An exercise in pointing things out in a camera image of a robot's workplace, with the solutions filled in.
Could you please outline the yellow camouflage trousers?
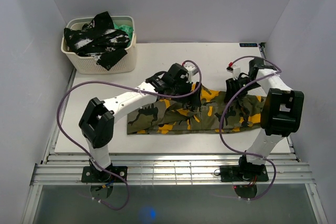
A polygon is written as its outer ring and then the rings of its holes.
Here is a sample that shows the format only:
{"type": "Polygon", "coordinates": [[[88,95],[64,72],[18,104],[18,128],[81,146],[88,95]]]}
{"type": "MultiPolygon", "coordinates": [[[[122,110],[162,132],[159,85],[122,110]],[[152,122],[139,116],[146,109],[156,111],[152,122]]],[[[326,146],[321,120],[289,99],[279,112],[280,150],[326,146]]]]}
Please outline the yellow camouflage trousers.
{"type": "Polygon", "coordinates": [[[201,88],[201,106],[193,109],[173,100],[160,99],[127,116],[127,134],[224,134],[260,127],[266,98],[247,94],[234,100],[225,112],[224,91],[201,88]]]}

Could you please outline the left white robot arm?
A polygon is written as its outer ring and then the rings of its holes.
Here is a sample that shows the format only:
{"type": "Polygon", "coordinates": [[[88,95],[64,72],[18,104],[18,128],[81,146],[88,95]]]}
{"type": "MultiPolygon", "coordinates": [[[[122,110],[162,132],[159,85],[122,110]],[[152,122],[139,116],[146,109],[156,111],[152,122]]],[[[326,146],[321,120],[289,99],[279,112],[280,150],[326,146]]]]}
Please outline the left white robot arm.
{"type": "Polygon", "coordinates": [[[151,105],[159,98],[170,98],[182,104],[200,107],[197,102],[201,83],[192,87],[192,78],[198,74],[196,66],[171,65],[148,77],[140,85],[113,98],[92,98],[79,121],[79,128],[89,147],[89,166],[83,168],[84,183],[121,183],[127,178],[127,167],[114,166],[109,157],[108,144],[113,138],[114,125],[136,109],[149,114],[156,110],[151,105]]]}

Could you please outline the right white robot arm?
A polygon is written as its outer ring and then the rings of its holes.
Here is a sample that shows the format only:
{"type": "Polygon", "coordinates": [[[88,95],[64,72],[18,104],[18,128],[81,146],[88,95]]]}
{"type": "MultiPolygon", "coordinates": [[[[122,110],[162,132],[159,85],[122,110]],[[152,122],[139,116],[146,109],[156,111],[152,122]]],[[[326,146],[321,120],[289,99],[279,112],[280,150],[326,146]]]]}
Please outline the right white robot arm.
{"type": "Polygon", "coordinates": [[[222,166],[222,182],[266,182],[266,158],[285,137],[299,129],[304,94],[287,86],[280,78],[280,69],[261,57],[252,57],[249,72],[231,62],[227,71],[232,78],[226,81],[227,101],[242,98],[249,90],[261,87],[266,101],[260,115],[261,130],[251,147],[239,158],[238,165],[222,166]]]}

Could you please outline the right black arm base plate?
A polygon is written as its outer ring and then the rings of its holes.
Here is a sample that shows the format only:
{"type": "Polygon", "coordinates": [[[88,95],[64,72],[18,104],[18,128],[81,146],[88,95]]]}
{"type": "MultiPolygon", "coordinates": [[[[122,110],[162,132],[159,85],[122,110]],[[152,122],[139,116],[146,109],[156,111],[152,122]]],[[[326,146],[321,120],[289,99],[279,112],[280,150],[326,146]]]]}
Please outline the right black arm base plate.
{"type": "Polygon", "coordinates": [[[269,177],[265,165],[259,170],[243,170],[238,165],[220,166],[219,175],[221,182],[268,182],[269,177]]]}

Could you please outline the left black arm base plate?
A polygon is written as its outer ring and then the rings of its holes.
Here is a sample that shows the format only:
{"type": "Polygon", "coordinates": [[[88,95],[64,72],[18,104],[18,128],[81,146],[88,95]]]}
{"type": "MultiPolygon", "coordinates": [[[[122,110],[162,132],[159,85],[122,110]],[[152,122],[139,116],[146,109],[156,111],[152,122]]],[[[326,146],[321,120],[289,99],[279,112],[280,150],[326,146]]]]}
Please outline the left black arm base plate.
{"type": "MultiPolygon", "coordinates": [[[[127,179],[128,168],[126,166],[113,166],[110,165],[106,168],[106,170],[117,174],[118,176],[122,177],[124,180],[127,179]]],[[[82,183],[121,183],[122,180],[119,177],[115,177],[109,173],[104,171],[97,170],[94,166],[85,166],[82,170],[81,175],[81,182],[82,183]]]]}

